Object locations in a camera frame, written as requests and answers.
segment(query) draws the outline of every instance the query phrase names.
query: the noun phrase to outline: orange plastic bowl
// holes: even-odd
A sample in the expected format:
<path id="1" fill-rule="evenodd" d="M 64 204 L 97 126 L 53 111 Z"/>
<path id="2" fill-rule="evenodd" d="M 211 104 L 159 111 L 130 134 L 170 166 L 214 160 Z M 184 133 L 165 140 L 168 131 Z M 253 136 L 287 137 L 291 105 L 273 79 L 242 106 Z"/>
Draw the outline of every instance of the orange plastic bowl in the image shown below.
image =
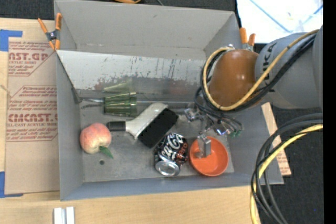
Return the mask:
<path id="1" fill-rule="evenodd" d="M 196 139 L 190 147 L 190 163 L 202 175 L 219 176 L 228 166 L 229 154 L 219 140 L 211 136 L 207 136 L 207 138 L 211 140 L 211 154 L 199 158 L 200 149 Z"/>

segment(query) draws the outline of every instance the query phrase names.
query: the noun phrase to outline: cardboard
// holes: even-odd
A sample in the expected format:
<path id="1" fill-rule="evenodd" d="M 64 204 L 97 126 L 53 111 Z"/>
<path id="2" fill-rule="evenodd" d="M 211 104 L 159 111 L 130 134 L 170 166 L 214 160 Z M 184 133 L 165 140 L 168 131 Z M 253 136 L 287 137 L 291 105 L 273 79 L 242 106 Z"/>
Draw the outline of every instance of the cardboard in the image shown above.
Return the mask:
<path id="1" fill-rule="evenodd" d="M 98 106 L 84 109 L 81 91 L 94 96 L 129 83 L 156 100 L 193 100 L 207 57 L 222 46 L 241 46 L 233 12 L 55 0 L 58 12 L 63 16 L 56 59 L 61 200 L 249 185 L 256 155 L 269 136 L 261 106 L 237 115 L 245 131 L 222 140 L 232 168 L 214 178 L 194 173 L 188 164 L 176 178 L 163 178 L 154 169 L 152 150 L 128 133 L 112 134 L 113 160 L 88 155 L 79 145 L 85 126 L 112 119 Z M 200 127 L 180 119 L 174 131 L 194 140 Z M 269 166 L 269 176 L 271 183 L 282 183 L 277 163 Z"/>
<path id="2" fill-rule="evenodd" d="M 54 21 L 45 24 L 55 29 Z M 1 132 L 5 194 L 59 190 L 56 54 L 37 20 L 0 18 L 0 29 L 22 34 L 9 37 L 8 52 L 1 52 L 8 74 L 1 89 L 8 103 Z"/>

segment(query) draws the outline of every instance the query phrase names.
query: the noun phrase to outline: orange clamp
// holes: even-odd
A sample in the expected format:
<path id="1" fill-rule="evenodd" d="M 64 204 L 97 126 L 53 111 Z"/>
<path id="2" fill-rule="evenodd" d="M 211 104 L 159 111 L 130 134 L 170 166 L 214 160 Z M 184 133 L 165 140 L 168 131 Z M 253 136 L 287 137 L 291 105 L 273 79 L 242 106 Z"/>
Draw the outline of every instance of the orange clamp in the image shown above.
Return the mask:
<path id="1" fill-rule="evenodd" d="M 62 14 L 57 13 L 56 20 L 55 20 L 55 24 L 56 24 L 55 30 L 52 32 L 48 32 L 47 27 L 45 26 L 45 24 L 42 22 L 40 18 L 38 18 L 37 21 L 39 22 L 44 34 L 46 34 L 50 47 L 53 50 L 58 50 L 60 48 L 59 33 L 62 28 Z"/>

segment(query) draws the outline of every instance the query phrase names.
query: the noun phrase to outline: black brush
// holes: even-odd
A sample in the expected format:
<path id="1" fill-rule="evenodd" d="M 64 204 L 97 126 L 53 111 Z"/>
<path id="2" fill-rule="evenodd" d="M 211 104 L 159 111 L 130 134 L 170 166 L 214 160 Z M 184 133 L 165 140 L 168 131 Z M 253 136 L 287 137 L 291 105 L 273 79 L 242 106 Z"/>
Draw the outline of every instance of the black brush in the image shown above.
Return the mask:
<path id="1" fill-rule="evenodd" d="M 155 146 L 173 127 L 178 115 L 163 103 L 152 103 L 139 116 L 130 121 L 110 121 L 106 124 L 112 131 L 126 131 L 145 146 Z"/>

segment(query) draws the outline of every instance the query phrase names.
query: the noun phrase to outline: soda can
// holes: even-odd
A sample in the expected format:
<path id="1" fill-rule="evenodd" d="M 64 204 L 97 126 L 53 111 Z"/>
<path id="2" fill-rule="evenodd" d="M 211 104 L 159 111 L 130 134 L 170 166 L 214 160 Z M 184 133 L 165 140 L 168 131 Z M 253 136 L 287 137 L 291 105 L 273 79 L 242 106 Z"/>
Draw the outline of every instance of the soda can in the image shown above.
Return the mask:
<path id="1" fill-rule="evenodd" d="M 177 133 L 169 133 L 154 151 L 155 169 L 164 176 L 177 176 L 188 160 L 188 142 Z"/>

